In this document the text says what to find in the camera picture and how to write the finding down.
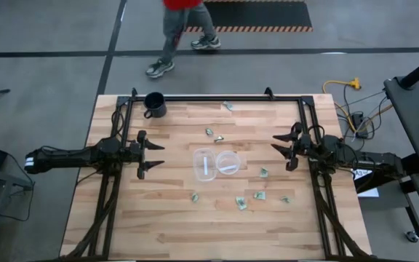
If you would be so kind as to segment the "person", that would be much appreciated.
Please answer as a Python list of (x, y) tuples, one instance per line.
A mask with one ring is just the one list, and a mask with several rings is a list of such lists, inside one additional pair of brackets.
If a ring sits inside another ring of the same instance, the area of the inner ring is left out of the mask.
[(188, 17), (195, 14), (203, 29), (203, 35), (191, 42), (192, 49), (217, 49), (221, 41), (216, 34), (212, 17), (204, 4), (204, 0), (162, 0), (164, 5), (163, 34), (164, 46), (161, 57), (151, 64), (145, 74), (156, 79), (171, 71), (174, 67), (174, 57), (183, 35)]

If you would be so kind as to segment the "black side table base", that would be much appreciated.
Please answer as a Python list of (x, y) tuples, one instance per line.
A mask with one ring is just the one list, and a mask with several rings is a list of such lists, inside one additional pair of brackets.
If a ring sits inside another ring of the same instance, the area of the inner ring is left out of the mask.
[(378, 198), (359, 198), (372, 253), (380, 258), (419, 262), (419, 240), (405, 236), (415, 231), (419, 236), (419, 159), (417, 154), (404, 158), (409, 175), (403, 184), (390, 182), (378, 188)]

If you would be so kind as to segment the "clear rectangular plastic container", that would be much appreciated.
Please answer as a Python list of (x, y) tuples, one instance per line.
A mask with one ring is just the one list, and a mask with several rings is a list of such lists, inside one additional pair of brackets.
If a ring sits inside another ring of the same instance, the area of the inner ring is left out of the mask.
[(193, 172), (198, 181), (209, 182), (217, 175), (216, 156), (211, 148), (199, 148), (193, 153)]

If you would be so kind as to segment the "clear round plastic container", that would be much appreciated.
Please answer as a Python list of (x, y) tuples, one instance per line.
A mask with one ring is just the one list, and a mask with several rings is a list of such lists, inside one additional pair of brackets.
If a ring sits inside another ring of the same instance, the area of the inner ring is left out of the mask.
[(239, 171), (241, 159), (233, 151), (222, 151), (216, 157), (216, 168), (223, 175), (233, 175)]

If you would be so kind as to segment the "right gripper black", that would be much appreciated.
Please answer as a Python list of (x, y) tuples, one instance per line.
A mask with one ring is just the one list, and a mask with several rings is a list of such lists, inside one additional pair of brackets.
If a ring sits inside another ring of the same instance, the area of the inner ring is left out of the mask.
[(271, 144), (285, 159), (287, 159), (286, 170), (293, 171), (298, 167), (297, 155), (310, 156), (311, 151), (314, 149), (312, 138), (309, 134), (302, 134), (303, 125), (300, 122), (293, 124), (290, 134), (274, 135), (273, 138), (283, 141), (292, 142), (288, 147)]

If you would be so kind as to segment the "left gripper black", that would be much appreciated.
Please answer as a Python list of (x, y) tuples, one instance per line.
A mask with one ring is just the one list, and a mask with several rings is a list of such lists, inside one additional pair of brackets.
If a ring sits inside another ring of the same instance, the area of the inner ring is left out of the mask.
[(146, 138), (145, 130), (140, 130), (137, 138), (129, 142), (129, 149), (132, 152), (132, 162), (138, 163), (137, 178), (140, 180), (145, 178), (145, 172), (164, 163), (164, 161), (145, 161), (145, 149), (164, 150), (163, 146), (156, 145)]

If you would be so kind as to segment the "black aluminium table frame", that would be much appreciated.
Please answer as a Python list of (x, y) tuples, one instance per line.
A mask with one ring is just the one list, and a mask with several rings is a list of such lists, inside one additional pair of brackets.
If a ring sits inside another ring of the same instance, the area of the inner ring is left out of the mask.
[[(60, 257), (64, 261), (264, 261), (370, 258), (370, 244), (351, 170), (332, 175), (311, 170), (307, 158), (286, 170), (271, 144), (296, 122), (340, 128), (329, 95), (167, 95), (167, 114), (146, 119), (142, 95), (102, 95), (92, 116), (88, 144), (110, 134), (124, 114), (123, 142), (145, 130), (164, 150), (147, 151), (164, 161), (137, 178), (128, 164), (111, 177), (83, 169), (74, 189)], [(229, 111), (223, 102), (233, 106)], [(214, 134), (205, 132), (210, 128)], [(215, 143), (219, 135), (224, 140)], [(239, 171), (198, 181), (193, 153), (233, 151)], [(260, 170), (268, 170), (261, 178)], [(254, 198), (264, 191), (265, 200)], [(199, 195), (192, 202), (193, 193)], [(281, 200), (288, 197), (291, 202)], [(236, 197), (244, 197), (239, 210)]]

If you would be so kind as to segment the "white paper sheet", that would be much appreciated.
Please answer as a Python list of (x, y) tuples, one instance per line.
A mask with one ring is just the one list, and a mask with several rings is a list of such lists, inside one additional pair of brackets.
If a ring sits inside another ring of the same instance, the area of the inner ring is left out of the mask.
[[(358, 180), (359, 178), (368, 176), (372, 171), (371, 170), (353, 170), (353, 177), (354, 180)], [(377, 188), (372, 188), (370, 190), (364, 191), (358, 194), (360, 198), (378, 198), (379, 192)]]

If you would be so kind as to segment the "black hazard-striped floor mat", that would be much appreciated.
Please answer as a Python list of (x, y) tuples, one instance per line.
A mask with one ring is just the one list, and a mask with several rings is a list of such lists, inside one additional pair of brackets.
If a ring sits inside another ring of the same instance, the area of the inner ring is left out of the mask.
[(204, 0), (218, 33), (312, 32), (305, 0)]

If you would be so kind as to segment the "black mug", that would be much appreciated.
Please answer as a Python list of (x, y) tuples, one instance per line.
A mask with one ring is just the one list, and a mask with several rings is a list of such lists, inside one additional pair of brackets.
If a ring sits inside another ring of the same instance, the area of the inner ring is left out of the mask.
[(146, 119), (162, 118), (167, 113), (164, 95), (160, 92), (151, 92), (146, 95), (143, 104), (146, 108), (143, 116)]

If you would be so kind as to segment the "black power strip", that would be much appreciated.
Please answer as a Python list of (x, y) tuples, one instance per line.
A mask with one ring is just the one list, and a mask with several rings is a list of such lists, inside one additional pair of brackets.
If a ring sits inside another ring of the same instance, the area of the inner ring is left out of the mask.
[(367, 121), (363, 113), (353, 113), (351, 115), (352, 125), (355, 129), (353, 137), (360, 139), (368, 139)]

